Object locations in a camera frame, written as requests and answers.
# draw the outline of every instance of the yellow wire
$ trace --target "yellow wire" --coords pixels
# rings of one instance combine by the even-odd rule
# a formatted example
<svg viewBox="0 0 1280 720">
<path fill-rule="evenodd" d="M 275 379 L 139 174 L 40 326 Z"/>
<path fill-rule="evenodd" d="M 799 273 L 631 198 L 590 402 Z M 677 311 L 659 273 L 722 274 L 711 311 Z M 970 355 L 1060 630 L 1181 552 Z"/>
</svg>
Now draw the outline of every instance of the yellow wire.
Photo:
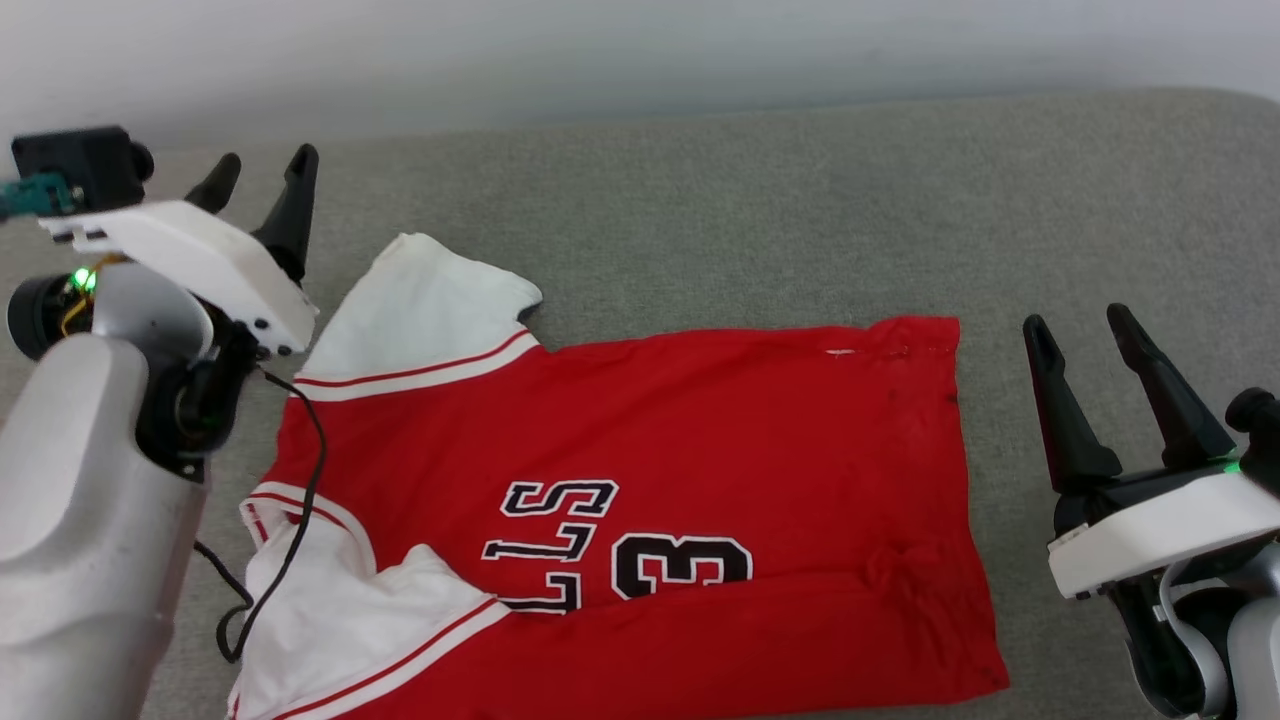
<svg viewBox="0 0 1280 720">
<path fill-rule="evenodd" d="M 106 255 L 105 258 L 99 260 L 92 268 L 90 268 L 88 277 L 95 278 L 97 275 L 97 272 L 101 270 L 104 266 L 111 265 L 114 263 L 123 263 L 125 260 L 127 258 L 124 255 Z M 58 324 L 58 329 L 63 332 L 63 337 L 67 337 L 69 334 L 67 332 L 67 324 L 70 323 L 76 318 L 76 315 L 79 315 L 91 305 L 93 305 L 93 295 L 90 292 L 84 292 L 83 296 L 79 299 L 79 302 L 72 305 L 72 309 L 68 310 L 65 315 L 63 315 L 63 322 Z"/>
</svg>

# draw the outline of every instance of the black cable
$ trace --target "black cable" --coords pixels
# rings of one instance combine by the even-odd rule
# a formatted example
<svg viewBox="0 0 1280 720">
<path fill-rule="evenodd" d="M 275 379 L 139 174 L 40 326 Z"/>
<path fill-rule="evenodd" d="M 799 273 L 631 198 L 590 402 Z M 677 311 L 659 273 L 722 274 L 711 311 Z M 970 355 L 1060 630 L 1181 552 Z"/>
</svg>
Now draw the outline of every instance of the black cable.
<svg viewBox="0 0 1280 720">
<path fill-rule="evenodd" d="M 316 428 L 316 437 L 320 441 L 320 452 L 316 454 L 316 464 L 311 470 L 311 479 L 307 480 L 307 488 L 302 495 L 302 512 L 298 516 L 297 532 L 293 536 L 293 542 L 289 543 L 289 548 L 284 552 L 284 561 L 280 564 L 280 569 L 275 573 L 275 579 L 266 587 L 266 592 L 262 593 L 262 597 L 260 597 L 256 603 L 253 602 L 253 596 L 244 589 L 244 585 L 236 580 L 230 571 L 227 570 L 227 566 L 223 565 L 221 560 L 219 560 L 211 550 L 205 547 L 204 543 L 196 541 L 196 552 L 205 556 L 205 559 L 214 565 L 214 569 L 218 570 L 218 574 L 223 577 L 223 580 L 225 580 L 227 584 L 230 585 L 242 600 L 244 600 L 244 605 L 232 607 L 223 615 L 221 620 L 218 621 L 218 651 L 223 655 L 223 659 L 227 660 L 227 662 L 239 661 L 241 655 L 244 652 L 244 642 L 248 639 L 248 634 L 253 629 L 253 621 L 257 620 L 257 614 L 262 610 L 262 605 L 266 603 L 268 598 L 270 598 L 275 592 L 275 588 L 280 587 L 280 583 L 284 580 L 284 574 L 288 573 L 289 565 L 293 564 L 293 557 L 298 553 L 298 547 L 302 544 L 302 536 L 306 534 L 307 524 L 311 521 L 311 510 L 316 500 L 316 486 L 320 483 L 320 474 L 324 471 L 325 455 L 329 451 L 329 446 L 324 437 L 324 428 L 320 425 L 320 418 L 316 415 L 315 407 L 311 406 L 311 400 L 302 395 L 298 388 L 285 380 L 282 380 L 271 373 L 262 370 L 262 375 L 266 378 L 266 382 L 298 396 L 302 405 L 307 410 L 307 415 L 311 416 L 311 424 Z M 228 626 L 237 615 L 244 612 L 246 610 L 248 610 L 248 616 L 244 618 L 244 625 L 241 628 L 239 637 L 236 638 L 236 644 L 232 646 L 228 642 Z"/>
</svg>

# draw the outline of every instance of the t-shirt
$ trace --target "t-shirt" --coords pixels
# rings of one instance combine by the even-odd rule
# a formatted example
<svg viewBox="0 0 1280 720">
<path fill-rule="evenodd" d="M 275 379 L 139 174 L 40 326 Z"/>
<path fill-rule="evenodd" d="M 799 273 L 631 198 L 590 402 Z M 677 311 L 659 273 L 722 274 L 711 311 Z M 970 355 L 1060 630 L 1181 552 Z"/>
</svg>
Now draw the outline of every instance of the t-shirt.
<svg viewBox="0 0 1280 720">
<path fill-rule="evenodd" d="M 1007 687 L 968 528 L 959 325 L 548 350 L 530 282 L 422 236 L 294 383 L 315 514 L 230 715 L 707 720 Z M 317 454 L 291 398 L 243 502 L 255 596 Z"/>
</svg>

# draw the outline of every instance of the white wall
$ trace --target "white wall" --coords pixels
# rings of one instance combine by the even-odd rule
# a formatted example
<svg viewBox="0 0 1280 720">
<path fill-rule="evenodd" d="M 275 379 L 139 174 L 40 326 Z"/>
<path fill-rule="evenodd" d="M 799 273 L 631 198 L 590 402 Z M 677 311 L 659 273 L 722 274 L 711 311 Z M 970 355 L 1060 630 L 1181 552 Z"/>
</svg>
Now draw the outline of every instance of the white wall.
<svg viewBox="0 0 1280 720">
<path fill-rule="evenodd" d="M 8 0 L 0 137 L 229 145 L 1134 85 L 1280 99 L 1274 0 Z"/>
</svg>

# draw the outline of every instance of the black lettering with white outline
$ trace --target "black lettering with white outline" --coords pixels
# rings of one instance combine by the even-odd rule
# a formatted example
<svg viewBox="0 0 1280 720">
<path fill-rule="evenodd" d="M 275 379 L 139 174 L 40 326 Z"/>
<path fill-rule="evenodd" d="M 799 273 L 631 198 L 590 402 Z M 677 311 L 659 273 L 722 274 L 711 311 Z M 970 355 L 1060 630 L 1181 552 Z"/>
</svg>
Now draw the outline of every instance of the black lettering with white outline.
<svg viewBox="0 0 1280 720">
<path fill-rule="evenodd" d="M 531 544 L 524 542 L 507 542 L 502 539 L 489 541 L 484 544 L 480 557 L 484 560 L 498 560 L 499 557 L 531 557 L 552 559 L 561 562 L 577 562 L 595 534 L 595 525 L 591 523 L 561 523 L 556 537 L 568 541 L 567 547 L 554 544 Z"/>
<path fill-rule="evenodd" d="M 662 564 L 660 577 L 646 575 L 645 560 Z M 613 543 L 613 592 L 623 600 L 653 594 L 658 580 L 694 584 L 698 566 L 713 565 L 714 578 L 704 585 L 750 580 L 754 571 L 751 553 L 733 538 L 654 533 L 627 533 Z"/>
<path fill-rule="evenodd" d="M 521 612 L 547 612 L 564 615 L 582 607 L 582 575 L 577 573 L 547 573 L 547 587 L 558 587 L 559 597 L 500 597 L 503 603 Z"/>
<path fill-rule="evenodd" d="M 545 495 L 543 483 L 511 483 L 507 500 L 502 503 L 502 514 L 508 518 L 550 515 L 561 509 L 567 496 L 585 496 L 570 503 L 568 514 L 579 518 L 603 518 L 617 493 L 618 484 L 613 480 L 561 480 Z"/>
</svg>

